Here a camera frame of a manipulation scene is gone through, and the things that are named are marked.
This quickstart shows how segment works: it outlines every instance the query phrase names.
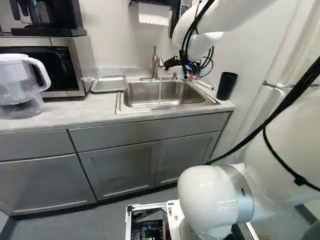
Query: refrigerator door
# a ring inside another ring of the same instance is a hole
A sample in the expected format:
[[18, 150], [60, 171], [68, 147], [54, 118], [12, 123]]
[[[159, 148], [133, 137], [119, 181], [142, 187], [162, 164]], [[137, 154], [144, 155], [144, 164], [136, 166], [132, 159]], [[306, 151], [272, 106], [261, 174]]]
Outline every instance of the refrigerator door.
[[300, 0], [298, 5], [265, 77], [278, 88], [295, 85], [320, 54], [320, 1]]
[[236, 135], [236, 139], [243, 140], [262, 124], [285, 96], [286, 93], [279, 88], [262, 85]]

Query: coffee maker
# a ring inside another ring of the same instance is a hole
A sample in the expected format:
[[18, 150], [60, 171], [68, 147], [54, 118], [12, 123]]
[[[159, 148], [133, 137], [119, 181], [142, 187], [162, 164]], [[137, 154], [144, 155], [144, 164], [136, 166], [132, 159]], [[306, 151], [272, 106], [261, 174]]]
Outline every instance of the coffee maker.
[[14, 36], [77, 37], [87, 35], [78, 0], [9, 1], [13, 18], [27, 24], [24, 28], [11, 28]]

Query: black cable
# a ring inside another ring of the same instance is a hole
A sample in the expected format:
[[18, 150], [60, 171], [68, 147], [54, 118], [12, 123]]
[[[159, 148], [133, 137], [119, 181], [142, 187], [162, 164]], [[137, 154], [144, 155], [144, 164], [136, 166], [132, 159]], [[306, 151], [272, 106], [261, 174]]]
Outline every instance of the black cable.
[[235, 153], [251, 140], [253, 140], [258, 133], [260, 133], [273, 119], [276, 118], [280, 113], [282, 113], [286, 108], [292, 105], [306, 90], [307, 88], [317, 79], [320, 75], [320, 56], [311, 65], [311, 67], [306, 71], [306, 73], [300, 78], [297, 84], [292, 88], [292, 90], [287, 94], [280, 105], [274, 110], [274, 112], [251, 134], [249, 134], [244, 140], [238, 143], [234, 148], [226, 152], [225, 154], [206, 162], [204, 165], [211, 165], [216, 161], [224, 159], [231, 154]]
[[200, 69], [205, 69], [209, 63], [210, 63], [210, 59], [213, 58], [214, 56], [214, 52], [215, 52], [215, 46], [213, 46], [208, 53], [208, 56], [206, 57], [205, 61], [203, 62], [203, 64], [200, 66]]
[[206, 11], [210, 8], [210, 6], [212, 5], [212, 3], [214, 2], [215, 0], [208, 0], [206, 2], [206, 4], [204, 5], [203, 9], [200, 11], [199, 15], [196, 16], [195, 20], [193, 21], [193, 23], [191, 24], [190, 26], [190, 32], [189, 32], [189, 35], [187, 37], [187, 41], [185, 43], [185, 55], [186, 57], [188, 57], [188, 48], [189, 48], [189, 42], [190, 42], [190, 39], [191, 39], [191, 36], [192, 36], [192, 33], [194, 31], [194, 29], [197, 27], [198, 23], [200, 22], [201, 18], [203, 17], [203, 15], [206, 13]]
[[212, 69], [214, 69], [214, 61], [211, 58], [209, 58], [209, 61], [211, 62], [211, 68], [205, 75], [199, 76], [200, 79], [207, 76], [209, 73], [211, 73]]
[[[194, 20], [196, 20], [196, 17], [197, 17], [197, 14], [198, 14], [199, 5], [200, 5], [201, 2], [202, 2], [202, 0], [199, 1], [198, 6], [196, 7]], [[196, 34], [199, 34], [197, 27], [195, 27], [195, 32], [196, 32]]]
[[276, 151], [273, 149], [273, 147], [271, 146], [268, 137], [267, 137], [267, 133], [266, 133], [266, 128], [263, 129], [262, 131], [263, 134], [263, 139], [264, 142], [267, 146], [267, 148], [270, 150], [270, 152], [272, 153], [272, 155], [275, 157], [275, 159], [278, 160], [278, 162], [282, 165], [282, 167], [287, 170], [294, 178], [294, 183], [297, 184], [298, 186], [302, 186], [302, 185], [306, 185], [310, 188], [312, 188], [313, 190], [319, 191], [320, 192], [320, 188], [313, 185], [312, 183], [308, 182], [308, 180], [306, 180], [303, 176], [299, 175], [298, 173], [296, 173], [294, 170], [292, 170], [292, 168], [290, 168], [285, 161], [282, 160], [282, 158], [276, 153]]
[[[195, 30], [196, 26], [198, 25], [200, 19], [203, 17], [205, 12], [208, 10], [208, 8], [211, 6], [211, 4], [214, 1], [215, 0], [208, 0], [206, 2], [206, 4], [204, 5], [203, 9], [198, 14], [198, 16], [196, 16], [195, 20], [191, 23], [190, 27], [188, 28], [188, 30], [187, 30], [187, 32], [186, 32], [186, 34], [184, 36], [184, 39], [183, 39], [183, 42], [182, 42], [182, 46], [181, 46], [181, 50], [184, 50], [186, 42], [187, 42], [187, 46], [189, 46], [189, 41], [190, 41], [192, 33], [194, 32], [194, 30]], [[188, 56], [187, 52], [188, 52], [188, 48], [185, 49], [186, 56]]]

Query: cabinet door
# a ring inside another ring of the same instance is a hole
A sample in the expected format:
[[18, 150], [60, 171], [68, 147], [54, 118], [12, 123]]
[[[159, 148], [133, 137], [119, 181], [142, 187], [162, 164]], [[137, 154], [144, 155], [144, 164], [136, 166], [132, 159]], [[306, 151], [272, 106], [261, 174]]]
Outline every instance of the cabinet door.
[[151, 142], [80, 153], [98, 200], [153, 188], [156, 146]]
[[95, 201], [75, 154], [0, 162], [0, 208], [9, 215]]
[[176, 182], [184, 170], [207, 162], [219, 134], [211, 132], [161, 141], [155, 186]]

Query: paper towel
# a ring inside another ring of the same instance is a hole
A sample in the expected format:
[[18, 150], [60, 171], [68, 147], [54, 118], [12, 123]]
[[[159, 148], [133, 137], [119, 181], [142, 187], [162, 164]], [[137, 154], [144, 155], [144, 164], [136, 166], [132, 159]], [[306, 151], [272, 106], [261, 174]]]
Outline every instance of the paper towel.
[[170, 6], [139, 2], [139, 22], [169, 26]]

